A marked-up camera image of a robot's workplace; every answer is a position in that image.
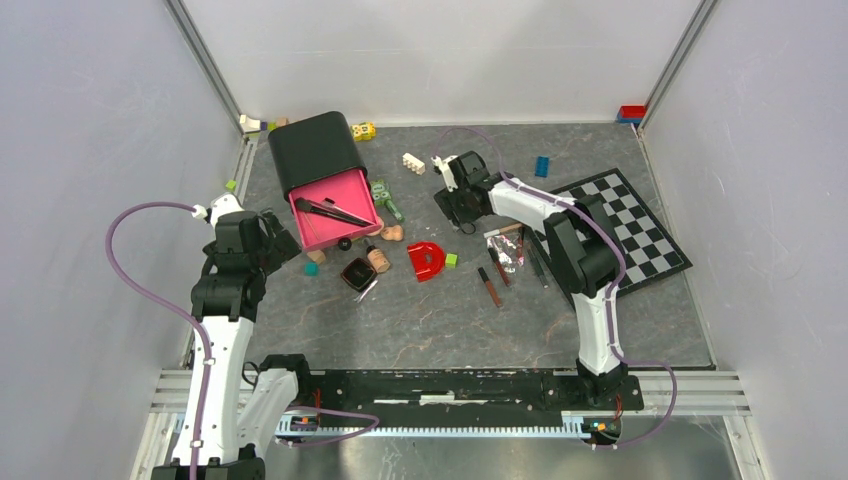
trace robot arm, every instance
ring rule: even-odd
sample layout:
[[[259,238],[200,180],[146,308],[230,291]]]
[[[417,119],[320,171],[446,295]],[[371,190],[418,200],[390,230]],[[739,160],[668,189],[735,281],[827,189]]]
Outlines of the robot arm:
[[[627,366],[612,354],[609,344],[609,325],[616,330],[614,338],[618,338],[615,304],[611,310],[612,322],[608,322],[604,305],[605,290],[619,273],[615,254],[565,207],[532,195],[529,192],[536,189],[518,179],[510,179],[511,185],[500,174],[490,174],[477,153],[432,161],[436,172],[445,180],[445,188],[434,198],[454,226],[459,228],[484,215],[500,215],[513,218],[543,236],[545,241],[540,246],[547,254],[543,257],[547,257],[546,263],[557,284],[572,297],[577,313],[580,332],[577,371],[584,379],[586,393],[594,398],[614,392],[627,377]],[[559,197],[559,200],[581,209],[617,241],[602,198]],[[585,240],[578,237],[578,231]]]
[[[205,385],[203,369],[195,368],[183,430],[171,462],[156,467],[152,479],[188,478],[193,454],[198,458],[198,478],[264,478],[262,456],[274,439],[277,422],[298,396],[298,374],[302,377],[304,373],[302,368],[293,368],[289,359],[277,358],[288,356],[268,357],[239,416],[241,372],[257,306],[265,295],[265,279],[300,253],[300,247],[273,213],[245,211],[232,194],[216,199],[209,210],[196,207],[196,211],[195,216],[207,219],[215,229],[215,241],[203,249],[207,255],[203,273],[191,292],[191,314],[214,340],[212,360]],[[194,358],[199,362],[205,352],[196,332],[194,345]],[[201,441],[195,444],[192,433],[203,388],[207,393]]]

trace checkerboard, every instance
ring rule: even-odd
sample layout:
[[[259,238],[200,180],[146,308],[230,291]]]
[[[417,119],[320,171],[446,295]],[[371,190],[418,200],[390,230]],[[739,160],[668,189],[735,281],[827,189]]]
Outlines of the checkerboard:
[[[618,296],[692,266],[692,262],[617,168],[551,193],[574,198],[600,194],[604,198],[604,210],[610,216],[626,254],[627,274],[619,285]],[[579,232],[578,237],[581,241],[585,240]]]

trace black tool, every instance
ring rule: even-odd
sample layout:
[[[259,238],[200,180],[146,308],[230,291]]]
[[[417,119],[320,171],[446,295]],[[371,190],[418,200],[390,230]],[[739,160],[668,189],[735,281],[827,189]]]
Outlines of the black tool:
[[[533,266],[533,271],[536,272],[536,276],[539,277],[539,281],[542,282],[545,288],[548,288],[548,278],[545,277],[545,271],[542,270],[542,262],[539,261],[539,257],[536,255],[536,252],[533,251],[532,248],[525,249],[527,252],[527,258],[530,259],[530,265]]]
[[[368,227],[372,225],[372,223],[366,222],[365,220],[362,220],[360,218],[341,213],[337,210],[330,210],[325,207],[315,205],[303,197],[298,198],[294,201],[294,208],[304,213],[321,215],[322,217],[332,218],[333,220],[349,223],[351,225],[356,225],[357,227]]]

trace white lego brick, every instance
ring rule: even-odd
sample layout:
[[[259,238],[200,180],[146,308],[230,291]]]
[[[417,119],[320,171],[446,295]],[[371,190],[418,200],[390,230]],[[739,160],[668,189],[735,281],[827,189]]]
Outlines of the white lego brick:
[[[241,115],[239,117],[239,125],[241,125],[241,131],[243,133],[258,132],[262,129],[261,120],[254,120],[247,115]]]
[[[411,153],[403,154],[403,166],[412,170],[418,175],[424,175],[424,170],[426,170],[424,162],[415,158],[415,156]]]

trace green toy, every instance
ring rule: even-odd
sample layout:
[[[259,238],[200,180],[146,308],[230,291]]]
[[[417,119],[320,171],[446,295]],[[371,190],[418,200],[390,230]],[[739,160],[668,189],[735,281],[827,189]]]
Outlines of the green toy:
[[[375,180],[371,182],[371,198],[374,199],[374,205],[378,207],[385,205],[386,209],[394,215],[398,223],[403,223],[406,220],[397,205],[392,202],[392,193],[389,191],[389,185],[385,180]]]

